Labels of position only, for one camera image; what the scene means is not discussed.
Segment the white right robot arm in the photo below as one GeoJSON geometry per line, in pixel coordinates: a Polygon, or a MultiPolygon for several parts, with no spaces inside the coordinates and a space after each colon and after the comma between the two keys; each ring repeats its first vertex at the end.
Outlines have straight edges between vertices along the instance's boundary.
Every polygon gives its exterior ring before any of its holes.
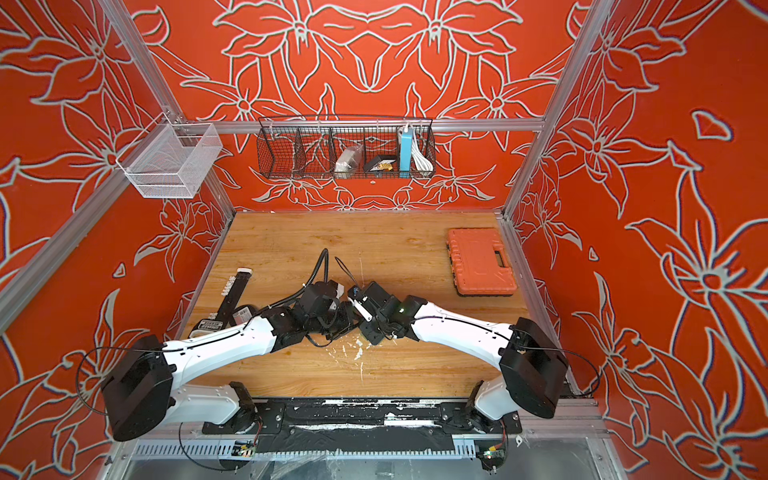
{"type": "Polygon", "coordinates": [[[487,322],[421,297],[400,300],[375,282],[350,288],[348,299],[361,319],[361,333],[372,344],[409,338],[452,348],[496,368],[499,376],[480,384],[470,410],[493,421],[518,411],[543,419],[555,416],[569,363],[534,321],[487,322]]]}

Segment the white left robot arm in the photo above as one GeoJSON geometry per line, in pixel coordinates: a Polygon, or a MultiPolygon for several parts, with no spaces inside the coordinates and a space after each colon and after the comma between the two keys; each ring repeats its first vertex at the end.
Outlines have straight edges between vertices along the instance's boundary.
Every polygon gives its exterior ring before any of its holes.
{"type": "Polygon", "coordinates": [[[343,297],[335,281],[306,287],[290,305],[251,309],[245,323],[187,340],[162,343],[154,335],[137,340],[101,384],[114,440],[137,439],[169,423],[227,424],[256,420],[241,387],[227,385],[213,394],[193,392],[190,382],[251,357],[275,353],[313,334],[328,341],[346,335],[364,315],[343,297]]]}

